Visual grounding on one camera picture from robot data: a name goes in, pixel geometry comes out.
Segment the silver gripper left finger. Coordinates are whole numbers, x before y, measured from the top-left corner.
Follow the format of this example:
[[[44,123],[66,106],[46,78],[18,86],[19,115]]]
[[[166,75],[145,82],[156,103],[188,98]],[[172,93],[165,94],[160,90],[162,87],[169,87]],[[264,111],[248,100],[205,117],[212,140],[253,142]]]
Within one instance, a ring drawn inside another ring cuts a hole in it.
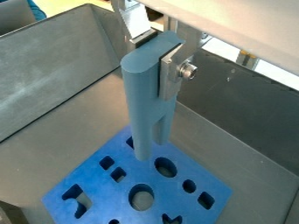
[[[145,6],[136,0],[110,0],[110,4],[124,31],[126,48],[136,49],[157,35]]]

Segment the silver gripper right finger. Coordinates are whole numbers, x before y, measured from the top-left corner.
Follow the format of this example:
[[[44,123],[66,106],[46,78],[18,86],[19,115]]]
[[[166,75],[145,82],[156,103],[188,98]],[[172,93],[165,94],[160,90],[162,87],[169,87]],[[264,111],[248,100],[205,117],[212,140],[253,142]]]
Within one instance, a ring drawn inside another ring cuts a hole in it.
[[[192,64],[193,54],[210,40],[210,35],[165,16],[162,29],[176,33],[181,43],[160,58],[158,97],[170,100],[181,87],[182,80],[192,80],[197,67]]]

